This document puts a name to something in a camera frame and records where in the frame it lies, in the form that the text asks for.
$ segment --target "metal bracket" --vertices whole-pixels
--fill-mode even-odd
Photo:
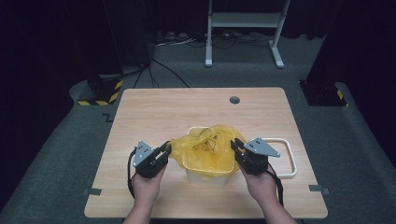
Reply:
[[[277,152],[273,147],[268,145],[262,138],[258,137],[250,142],[244,144],[244,148],[253,152],[254,154],[259,154],[263,156],[280,157],[280,153]]]
[[[136,148],[136,154],[134,155],[133,166],[138,166],[142,161],[149,157],[154,152],[154,148],[150,147],[143,141],[139,141]]]

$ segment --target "wooden table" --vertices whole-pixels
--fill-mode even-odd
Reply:
[[[239,104],[230,103],[237,96]],[[283,179],[284,203],[295,218],[324,218],[327,208],[322,195],[310,191],[317,185],[311,163],[280,88],[208,88],[126,90],[120,100],[103,157],[85,208],[87,217],[126,217],[134,199],[127,188],[130,152],[143,140],[159,147],[187,134],[190,127],[224,124],[235,127],[246,139],[280,137],[290,142],[298,173]],[[270,158],[277,173],[290,173],[290,157],[281,144],[274,145],[280,158]],[[161,192],[152,212],[158,218],[258,218],[262,211],[250,197],[240,171],[227,185],[203,187],[188,181],[185,170],[169,160]]]

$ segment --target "translucent container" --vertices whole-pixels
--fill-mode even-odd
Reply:
[[[202,186],[215,186],[222,188],[227,184],[228,179],[230,178],[228,175],[219,177],[203,176],[193,173],[190,170],[186,170],[186,173],[190,183]]]
[[[204,128],[206,127],[192,127],[189,129],[189,134],[198,135],[199,132]],[[218,173],[218,175],[221,176],[207,176],[196,174],[195,172],[199,173],[202,172],[202,170],[198,170],[197,167],[194,166],[194,164],[189,164],[188,160],[183,160],[183,165],[186,167],[186,173],[189,182],[203,186],[224,187],[227,184],[228,179],[230,178],[229,174],[233,171],[235,167],[235,162],[233,162],[232,164],[227,164],[226,168],[221,173],[214,171],[214,173]]]

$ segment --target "power cable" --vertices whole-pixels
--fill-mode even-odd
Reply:
[[[155,63],[161,65],[162,67],[168,69],[170,72],[172,72],[176,77],[178,77],[178,79],[180,79],[180,81],[182,81],[184,83],[184,85],[186,85],[186,87],[190,87],[184,80],[183,78],[181,78],[174,70],[170,69],[169,67],[167,67],[166,65],[164,65],[163,63],[158,62],[155,59],[152,59],[152,61],[154,61]]]

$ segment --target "yellow black tape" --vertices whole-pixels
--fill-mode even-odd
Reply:
[[[120,87],[122,86],[122,80],[119,81],[114,87],[114,91],[109,93],[108,99],[106,100],[78,100],[79,105],[113,105],[119,96]]]

